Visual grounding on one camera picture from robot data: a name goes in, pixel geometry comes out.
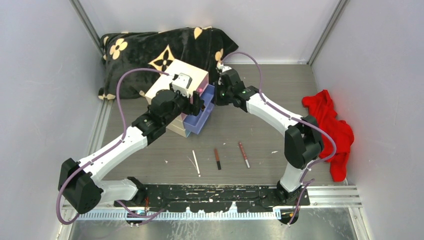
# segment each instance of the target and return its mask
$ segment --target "blue drawer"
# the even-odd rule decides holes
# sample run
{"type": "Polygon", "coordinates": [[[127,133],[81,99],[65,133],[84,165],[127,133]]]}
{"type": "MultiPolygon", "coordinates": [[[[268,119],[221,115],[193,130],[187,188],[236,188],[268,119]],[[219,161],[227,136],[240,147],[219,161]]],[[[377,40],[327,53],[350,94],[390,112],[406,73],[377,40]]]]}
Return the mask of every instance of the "blue drawer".
{"type": "Polygon", "coordinates": [[[185,117],[182,124],[184,125],[184,128],[186,130],[195,134],[200,133],[203,126],[205,125],[206,120],[208,119],[209,115],[215,107],[215,105],[211,103],[212,99],[214,98],[214,93],[215,87],[209,84],[200,97],[202,100],[204,100],[205,108],[203,112],[200,112],[197,116],[188,115],[185,117]]]}

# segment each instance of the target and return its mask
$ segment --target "robotic arm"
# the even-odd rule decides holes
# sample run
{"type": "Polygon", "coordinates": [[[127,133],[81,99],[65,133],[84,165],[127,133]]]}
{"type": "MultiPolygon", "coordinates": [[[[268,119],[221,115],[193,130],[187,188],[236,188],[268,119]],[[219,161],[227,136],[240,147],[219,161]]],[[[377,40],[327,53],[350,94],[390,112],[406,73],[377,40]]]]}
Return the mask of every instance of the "robotic arm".
{"type": "MultiPolygon", "coordinates": [[[[265,120],[284,136],[284,155],[288,164],[283,177],[277,183],[277,196],[282,201],[297,196],[302,186],[301,178],[304,171],[308,170],[308,164],[316,159],[324,148],[321,134],[278,113],[267,104],[272,101],[264,95],[261,96],[256,87],[245,87],[234,69],[221,65],[218,71],[220,79],[214,82],[213,103],[218,106],[233,104],[234,107],[265,120]]],[[[124,180],[102,179],[128,156],[163,135],[166,126],[181,113],[197,116],[204,109],[204,102],[200,99],[199,93],[193,92],[190,95],[188,91],[191,83],[189,76],[179,74],[170,77],[173,77],[170,89],[161,90],[156,94],[147,111],[123,133],[124,138],[122,135],[117,137],[99,151],[78,162],[69,158],[62,164],[59,189],[73,172],[92,162],[80,171],[63,191],[64,197],[79,214],[89,212],[99,203],[116,200],[141,203],[145,199],[146,192],[143,185],[133,177],[124,180]]],[[[302,117],[275,103],[273,105],[293,117],[318,126],[312,116],[302,117]]]]}

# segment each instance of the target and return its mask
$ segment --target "red cloth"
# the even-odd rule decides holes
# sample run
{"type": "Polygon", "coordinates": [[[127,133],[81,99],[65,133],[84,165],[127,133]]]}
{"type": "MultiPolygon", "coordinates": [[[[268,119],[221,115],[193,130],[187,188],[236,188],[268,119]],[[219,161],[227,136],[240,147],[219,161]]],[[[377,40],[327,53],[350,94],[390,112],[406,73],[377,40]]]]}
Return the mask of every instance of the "red cloth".
{"type": "MultiPolygon", "coordinates": [[[[351,127],[343,120],[337,120],[337,112],[334,103],[327,90],[317,93],[315,96],[305,96],[302,104],[309,110],[309,114],[316,118],[319,127],[334,140],[337,147],[335,155],[328,159],[330,173],[334,182],[342,182],[346,178],[351,145],[354,142],[354,133],[351,127]]],[[[325,158],[333,152],[333,145],[323,135],[324,150],[319,155],[325,158]]]]}

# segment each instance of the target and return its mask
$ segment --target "beige box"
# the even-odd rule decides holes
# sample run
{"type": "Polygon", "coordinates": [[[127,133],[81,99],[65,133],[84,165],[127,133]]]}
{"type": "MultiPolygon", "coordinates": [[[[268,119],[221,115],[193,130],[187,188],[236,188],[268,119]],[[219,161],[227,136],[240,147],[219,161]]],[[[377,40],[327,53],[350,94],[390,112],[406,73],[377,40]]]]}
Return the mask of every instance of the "beige box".
{"type": "MultiPolygon", "coordinates": [[[[209,73],[203,69],[195,67],[193,65],[187,64],[180,60],[174,60],[169,67],[165,70],[165,73],[170,75],[175,74],[186,74],[191,77],[192,81],[190,87],[188,87],[188,92],[193,95],[193,91],[197,91],[202,95],[203,91],[209,84],[209,73]]],[[[170,89],[170,83],[172,82],[172,77],[162,74],[157,81],[151,86],[151,88],[145,94],[145,98],[148,104],[152,104],[152,98],[156,96],[156,93],[160,90],[170,89]]],[[[186,115],[182,113],[174,119],[166,128],[183,136],[188,137],[188,131],[184,128],[183,120],[186,118],[186,115]]]]}

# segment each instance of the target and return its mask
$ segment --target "white stick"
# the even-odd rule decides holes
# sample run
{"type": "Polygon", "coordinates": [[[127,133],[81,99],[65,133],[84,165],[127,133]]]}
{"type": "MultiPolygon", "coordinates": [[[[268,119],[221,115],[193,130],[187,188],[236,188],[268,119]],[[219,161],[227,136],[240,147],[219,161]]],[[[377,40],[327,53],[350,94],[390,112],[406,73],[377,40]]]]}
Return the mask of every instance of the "white stick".
{"type": "Polygon", "coordinates": [[[196,159],[196,154],[195,151],[193,150],[193,157],[194,157],[194,162],[196,163],[196,169],[197,169],[197,174],[200,177],[200,171],[199,171],[199,165],[198,165],[198,160],[196,159]]]}

